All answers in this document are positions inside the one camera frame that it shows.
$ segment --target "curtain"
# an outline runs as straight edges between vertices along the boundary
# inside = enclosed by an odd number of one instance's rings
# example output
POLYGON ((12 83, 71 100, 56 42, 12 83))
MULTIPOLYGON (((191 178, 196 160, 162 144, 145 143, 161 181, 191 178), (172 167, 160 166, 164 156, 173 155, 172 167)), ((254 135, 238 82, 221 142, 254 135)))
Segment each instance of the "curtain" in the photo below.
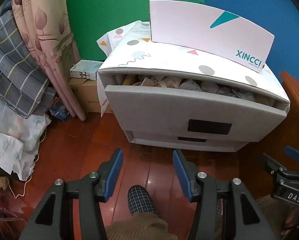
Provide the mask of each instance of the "curtain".
POLYGON ((55 90, 26 48, 14 21, 11 0, 0 7, 0 98, 22 117, 43 115, 55 90))
POLYGON ((45 71, 72 117, 86 115, 69 86, 80 60, 68 20, 66 0, 11 0, 19 32, 36 63, 45 71))

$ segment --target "drawer handle cutout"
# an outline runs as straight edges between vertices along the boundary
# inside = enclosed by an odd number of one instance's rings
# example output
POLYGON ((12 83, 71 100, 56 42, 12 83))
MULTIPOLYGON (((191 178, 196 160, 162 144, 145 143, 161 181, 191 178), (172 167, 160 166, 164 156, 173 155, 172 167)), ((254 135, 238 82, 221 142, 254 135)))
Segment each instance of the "drawer handle cutout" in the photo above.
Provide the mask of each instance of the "drawer handle cutout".
POLYGON ((200 139, 200 138, 190 138, 190 137, 178 137, 179 141, 190 141, 190 142, 206 142, 207 139, 200 139))
POLYGON ((227 135, 231 127, 231 123, 189 119, 187 131, 227 135))

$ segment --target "green wall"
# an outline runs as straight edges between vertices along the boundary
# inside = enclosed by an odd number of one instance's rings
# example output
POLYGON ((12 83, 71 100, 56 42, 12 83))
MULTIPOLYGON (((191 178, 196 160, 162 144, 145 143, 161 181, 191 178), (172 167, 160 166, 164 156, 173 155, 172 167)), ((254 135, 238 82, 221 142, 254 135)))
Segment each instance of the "green wall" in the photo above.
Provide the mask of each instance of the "green wall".
MULTIPOLYGON (((182 0, 203 3, 204 0, 182 0)), ((70 25, 82 59, 104 60, 96 40, 136 20, 149 20, 148 0, 67 0, 70 25)))

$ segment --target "person's leg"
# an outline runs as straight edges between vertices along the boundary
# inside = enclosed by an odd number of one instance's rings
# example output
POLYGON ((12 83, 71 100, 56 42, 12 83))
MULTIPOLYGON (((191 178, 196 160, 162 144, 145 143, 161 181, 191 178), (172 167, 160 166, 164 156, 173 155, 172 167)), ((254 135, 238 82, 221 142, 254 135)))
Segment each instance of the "person's leg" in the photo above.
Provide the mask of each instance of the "person's leg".
POLYGON ((153 200, 139 185, 128 191, 128 207, 132 218, 105 227, 108 240, 177 240, 169 234, 167 223, 159 218, 153 200))

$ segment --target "white cable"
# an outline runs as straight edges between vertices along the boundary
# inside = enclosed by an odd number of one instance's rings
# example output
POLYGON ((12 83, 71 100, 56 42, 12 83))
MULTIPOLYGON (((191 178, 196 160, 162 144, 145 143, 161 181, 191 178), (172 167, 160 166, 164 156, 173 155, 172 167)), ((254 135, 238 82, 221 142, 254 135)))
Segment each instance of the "white cable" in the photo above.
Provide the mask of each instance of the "white cable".
MULTIPOLYGON (((40 143, 42 143, 42 142, 45 140, 45 138, 46 138, 46 133, 47 133, 47 127, 46 127, 46 129, 45 129, 45 135, 44 135, 44 138, 43 138, 43 140, 40 141, 40 143)), ((34 161, 34 162, 37 162, 38 160, 39 160, 39 153, 37 153, 37 160, 34 161)))
POLYGON ((14 195, 14 198, 16 199, 16 198, 18 198, 19 196, 21 196, 21 197, 25 196, 26 184, 27 184, 28 182, 30 182, 30 180, 32 179, 32 174, 30 175, 30 179, 29 179, 28 181, 26 181, 26 182, 25 182, 25 186, 24 186, 24 193, 23 193, 22 195, 21 195, 21 194, 18 194, 17 196, 15 196, 15 194, 14 194, 13 190, 11 189, 11 185, 10 185, 10 183, 9 183, 8 179, 7 179, 7 178, 4 178, 4 180, 5 180, 5 179, 7 180, 8 186, 9 186, 9 188, 10 188, 11 192, 13 193, 13 195, 14 195))
POLYGON ((45 129, 45 135, 44 135, 44 138, 43 138, 43 140, 45 140, 45 137, 46 137, 46 132, 47 132, 47 127, 46 127, 46 129, 45 129))

